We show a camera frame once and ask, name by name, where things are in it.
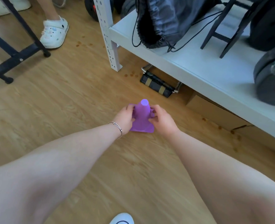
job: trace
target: shelf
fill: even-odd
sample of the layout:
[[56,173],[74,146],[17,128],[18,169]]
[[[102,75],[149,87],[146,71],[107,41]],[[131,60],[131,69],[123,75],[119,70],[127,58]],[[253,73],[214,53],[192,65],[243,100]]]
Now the shelf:
[[[215,7],[207,15],[217,11],[219,8]],[[232,36],[244,13],[239,7],[232,8],[217,32]],[[264,52],[246,44],[249,28],[220,59],[225,42],[212,37],[206,47],[200,49],[213,23],[175,53],[167,53],[167,47],[147,49],[140,45],[135,48],[132,45],[132,31],[136,16],[137,13],[133,11],[110,27],[113,42],[275,137],[275,106],[259,101],[255,94],[253,69]],[[213,17],[192,26],[175,47],[181,47]],[[139,43],[136,30],[133,41],[134,44]]]

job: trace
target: drawstring bag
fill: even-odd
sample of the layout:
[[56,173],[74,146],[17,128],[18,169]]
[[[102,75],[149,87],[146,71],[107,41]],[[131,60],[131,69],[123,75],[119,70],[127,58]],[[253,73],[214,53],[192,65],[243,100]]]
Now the drawstring bag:
[[148,49],[170,49],[221,0],[136,0],[137,33]]

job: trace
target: white shoe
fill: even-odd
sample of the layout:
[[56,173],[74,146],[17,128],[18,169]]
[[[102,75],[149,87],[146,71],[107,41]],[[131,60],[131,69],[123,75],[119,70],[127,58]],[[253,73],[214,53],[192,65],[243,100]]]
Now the white shoe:
[[109,224],[134,224],[133,218],[128,213],[118,214]]
[[[9,0],[17,11],[23,11],[31,7],[28,0]],[[0,16],[9,14],[9,10],[0,0]]]
[[59,48],[66,37],[69,29],[68,22],[61,18],[61,20],[46,20],[43,22],[44,30],[40,38],[41,43],[47,49]]

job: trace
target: perforated metal upright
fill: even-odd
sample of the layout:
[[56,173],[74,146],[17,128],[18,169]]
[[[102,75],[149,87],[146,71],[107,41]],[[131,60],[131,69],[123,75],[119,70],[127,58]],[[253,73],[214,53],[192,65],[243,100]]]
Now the perforated metal upright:
[[94,0],[96,7],[97,16],[99,19],[99,24],[106,46],[107,55],[109,57],[109,62],[111,68],[115,71],[119,71],[122,68],[120,65],[117,44],[111,40],[109,34],[109,28],[114,25],[113,16],[111,14],[111,4],[109,0]]

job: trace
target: wooden floor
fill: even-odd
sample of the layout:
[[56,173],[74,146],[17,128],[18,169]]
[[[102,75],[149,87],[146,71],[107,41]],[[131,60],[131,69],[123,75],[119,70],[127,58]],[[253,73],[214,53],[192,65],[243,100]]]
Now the wooden floor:
[[[43,13],[35,0],[21,15],[40,36]],[[0,80],[0,165],[51,140],[109,122],[128,103],[147,98],[164,107],[181,130],[254,167],[275,181],[275,153],[232,135],[188,110],[188,88],[165,98],[139,82],[145,61],[120,48],[123,68],[110,68],[99,24],[82,0],[59,14],[70,24],[50,58],[38,53]],[[0,36],[20,50],[31,43],[11,15],[0,17]],[[0,49],[0,63],[8,56]],[[56,209],[47,224],[108,224],[120,212],[136,224],[215,223],[183,165],[156,132],[117,140]]]

